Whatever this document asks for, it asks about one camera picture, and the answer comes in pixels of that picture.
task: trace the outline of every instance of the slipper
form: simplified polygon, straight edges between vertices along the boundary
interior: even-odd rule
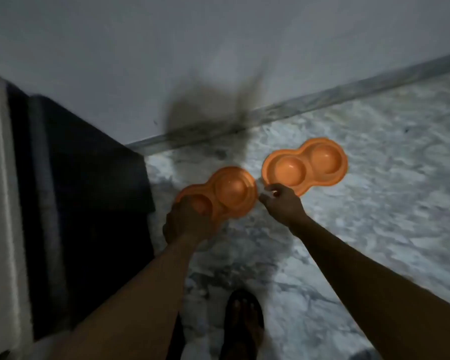
[[[253,304],[253,308],[257,311],[258,326],[264,329],[264,313],[262,312],[262,307],[258,302],[257,297],[245,289],[235,290],[230,297],[225,309],[225,322],[223,324],[224,329],[224,340],[222,351],[220,353],[220,358],[222,359],[230,350],[230,348],[236,343],[244,344],[246,351],[248,352],[248,357],[250,360],[257,358],[258,348],[255,344],[255,340],[252,334],[246,327],[243,319],[239,319],[238,323],[232,323],[232,312],[233,304],[235,301],[242,302],[246,300],[247,303]]]

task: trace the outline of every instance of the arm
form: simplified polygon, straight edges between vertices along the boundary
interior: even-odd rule
[[[174,205],[163,226],[167,248],[78,325],[53,359],[165,359],[190,259],[212,232],[210,218],[187,199]]]
[[[281,184],[260,195],[270,215],[306,246],[384,359],[450,359],[450,303],[378,264],[309,218]]]

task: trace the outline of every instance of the orange pet bowl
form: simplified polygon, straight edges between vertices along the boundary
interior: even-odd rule
[[[217,170],[204,184],[194,184],[182,189],[175,198],[191,196],[192,206],[201,214],[211,216],[216,225],[228,218],[245,216],[255,205],[258,192],[252,175],[237,166]]]
[[[265,184],[282,183],[301,196],[312,186],[337,184],[347,169],[347,156],[340,145],[327,138],[311,138],[298,149],[272,152],[261,175]]]

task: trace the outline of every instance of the marble floor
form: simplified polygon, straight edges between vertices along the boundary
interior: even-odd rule
[[[156,251],[176,193],[325,136],[348,155],[336,186],[313,187],[308,214],[354,248],[450,302],[450,74],[146,157]],[[194,255],[181,310],[184,359],[216,359],[228,295],[250,288],[266,339],[260,359],[356,360],[372,348],[301,242],[258,203]]]

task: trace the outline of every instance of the person's left hand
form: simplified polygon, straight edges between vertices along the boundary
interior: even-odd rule
[[[210,216],[198,213],[192,207],[191,198],[185,196],[172,206],[162,231],[168,244],[176,240],[199,244],[213,235],[214,225]]]

